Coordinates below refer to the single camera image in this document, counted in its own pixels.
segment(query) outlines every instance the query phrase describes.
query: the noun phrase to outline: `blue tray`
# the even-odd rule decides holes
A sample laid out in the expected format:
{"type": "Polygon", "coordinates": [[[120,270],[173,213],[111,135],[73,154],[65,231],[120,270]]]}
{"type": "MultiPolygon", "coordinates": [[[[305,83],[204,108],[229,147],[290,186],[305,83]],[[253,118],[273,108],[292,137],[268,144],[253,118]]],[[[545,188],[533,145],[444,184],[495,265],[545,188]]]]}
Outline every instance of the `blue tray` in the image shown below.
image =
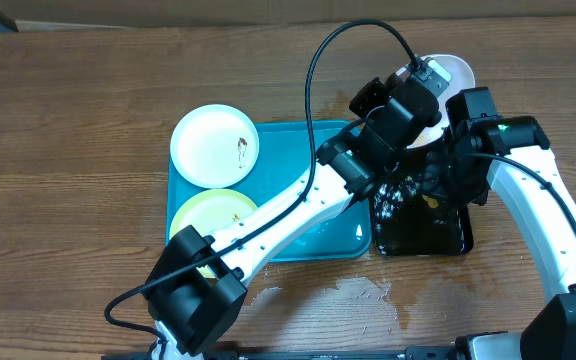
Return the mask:
{"type": "MultiPolygon", "coordinates": [[[[317,147],[348,124],[343,120],[314,123],[317,147]]],[[[248,196],[257,206],[297,180],[309,165],[306,123],[278,122],[255,124],[259,133],[259,157],[250,174],[230,188],[248,196]]],[[[168,208],[166,243],[170,223],[177,210],[192,196],[204,191],[186,181],[172,161],[168,168],[168,208]]],[[[272,262],[354,258],[362,255],[372,240],[367,201],[353,205],[343,214],[321,223],[303,234],[272,262]]]]}

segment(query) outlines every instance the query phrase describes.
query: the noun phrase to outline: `wooden table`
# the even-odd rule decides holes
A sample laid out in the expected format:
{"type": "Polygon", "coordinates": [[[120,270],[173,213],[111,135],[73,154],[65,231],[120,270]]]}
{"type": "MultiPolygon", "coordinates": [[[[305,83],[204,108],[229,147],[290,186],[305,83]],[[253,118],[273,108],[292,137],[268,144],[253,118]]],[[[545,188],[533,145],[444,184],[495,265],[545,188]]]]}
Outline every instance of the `wooden table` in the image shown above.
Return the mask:
{"type": "MultiPolygon", "coordinates": [[[[576,18],[394,25],[419,54],[469,61],[500,113],[534,115],[576,199],[576,18]]],[[[0,358],[147,348],[151,336],[106,324],[102,311],[162,250],[173,127],[207,103],[255,121],[303,119],[307,66],[335,26],[0,35],[0,358]]],[[[384,31],[340,36],[315,75],[314,117],[352,119],[356,91],[405,61],[384,31]]],[[[369,350],[521,330],[543,306],[534,263],[495,196],[472,222],[463,257],[268,266],[223,340],[369,350]],[[364,289],[372,296],[357,299],[364,289]]],[[[151,323],[141,298],[116,315],[151,323]]]]}

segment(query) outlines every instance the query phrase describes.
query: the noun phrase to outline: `black cable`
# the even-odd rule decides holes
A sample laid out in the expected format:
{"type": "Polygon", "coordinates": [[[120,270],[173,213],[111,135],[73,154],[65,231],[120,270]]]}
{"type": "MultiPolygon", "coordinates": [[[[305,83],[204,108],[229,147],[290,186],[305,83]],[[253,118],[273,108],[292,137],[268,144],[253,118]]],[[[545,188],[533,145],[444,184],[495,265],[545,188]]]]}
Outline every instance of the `black cable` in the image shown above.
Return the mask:
{"type": "MultiPolygon", "coordinates": [[[[312,78],[313,78],[313,74],[315,72],[315,66],[317,65],[317,62],[319,61],[319,57],[321,56],[323,50],[326,48],[326,46],[328,46],[328,44],[335,37],[337,37],[337,35],[341,34],[342,32],[344,32],[350,28],[353,28],[356,26],[361,26],[361,25],[375,25],[375,26],[379,26],[383,29],[386,29],[388,32],[390,32],[392,35],[394,35],[397,38],[397,40],[399,40],[401,45],[403,46],[404,50],[406,51],[406,53],[410,57],[411,67],[413,69],[419,68],[419,63],[417,62],[417,58],[415,57],[415,54],[410,49],[410,46],[408,46],[408,43],[406,43],[404,38],[397,32],[397,30],[395,30],[392,26],[390,26],[390,25],[388,25],[382,21],[370,20],[370,19],[352,21],[352,22],[349,22],[347,24],[340,26],[335,31],[333,31],[330,35],[328,35],[328,37],[319,46],[319,49],[317,49],[317,52],[313,56],[312,61],[310,62],[310,67],[308,69],[308,74],[306,77],[304,107],[305,107],[305,112],[306,112],[306,126],[308,128],[308,143],[310,145],[310,171],[308,174],[308,181],[306,182],[304,190],[301,192],[301,194],[299,194],[299,196],[297,197],[297,200],[295,200],[295,202],[293,202],[288,208],[286,208],[286,210],[282,211],[279,215],[274,217],[272,220],[270,220],[266,224],[255,229],[254,231],[252,231],[248,235],[244,236],[243,238],[237,239],[231,245],[223,248],[222,250],[215,252],[214,255],[208,256],[208,257],[204,258],[203,260],[196,261],[196,262],[194,262],[188,266],[185,266],[181,269],[173,271],[170,274],[161,276],[155,280],[152,280],[152,281],[149,281],[149,282],[144,283],[142,285],[139,285],[139,286],[137,286],[131,290],[128,290],[125,293],[117,296],[110,303],[108,303],[108,305],[106,306],[106,309],[104,310],[104,317],[106,318],[106,321],[108,321],[109,323],[116,325],[116,326],[124,327],[127,329],[145,331],[147,333],[150,333],[150,334],[157,336],[160,339],[161,344],[162,344],[162,349],[160,352],[160,359],[163,359],[163,353],[164,353],[164,349],[165,349],[165,346],[167,343],[167,339],[160,331],[158,331],[155,328],[149,327],[149,326],[144,326],[144,325],[130,323],[127,321],[117,320],[117,319],[112,317],[112,315],[110,314],[111,311],[117,305],[119,305],[124,300],[126,300],[130,297],[133,297],[139,293],[142,293],[148,289],[151,289],[151,288],[161,284],[164,281],[167,281],[167,280],[170,280],[174,277],[182,275],[182,274],[184,274],[190,270],[208,265],[210,262],[220,258],[221,256],[223,256],[223,255],[225,255],[225,254],[227,254],[227,253],[229,253],[229,252],[231,252],[231,251],[233,251],[239,247],[241,247],[246,242],[250,241],[251,239],[255,238],[259,234],[263,233],[264,231],[266,231],[267,229],[269,229],[270,227],[272,227],[273,225],[275,225],[276,223],[281,221],[288,214],[290,214],[293,210],[295,210],[303,201],[306,200],[306,197],[308,196],[308,192],[310,191],[310,188],[312,187],[312,184],[313,184],[314,179],[315,179],[315,167],[317,165],[316,149],[315,149],[315,132],[314,132],[313,124],[312,124],[312,113],[310,110],[310,87],[312,85],[312,78]]],[[[352,129],[353,127],[359,126],[360,124],[361,123],[355,123],[354,126],[349,127],[348,131],[350,129],[352,129]]]]}
{"type": "Polygon", "coordinates": [[[484,154],[484,153],[471,153],[471,154],[464,154],[464,155],[462,155],[462,157],[492,159],[492,160],[501,161],[501,162],[504,162],[506,164],[509,164],[509,165],[516,167],[517,169],[528,174],[533,179],[537,180],[537,182],[541,185],[541,187],[544,190],[547,190],[550,193],[550,195],[553,197],[555,202],[559,205],[559,207],[561,208],[561,211],[564,213],[564,216],[566,217],[566,220],[568,220],[568,223],[570,224],[570,228],[572,229],[572,232],[575,234],[575,237],[576,237],[576,220],[575,220],[575,217],[572,215],[572,212],[570,212],[570,209],[568,208],[568,205],[566,205],[566,202],[564,201],[564,199],[561,198],[559,193],[554,189],[554,187],[552,186],[552,184],[549,181],[546,181],[546,179],[544,179],[539,174],[532,171],[531,169],[529,169],[525,165],[523,165],[517,161],[514,161],[512,159],[505,158],[503,156],[484,154]]]}

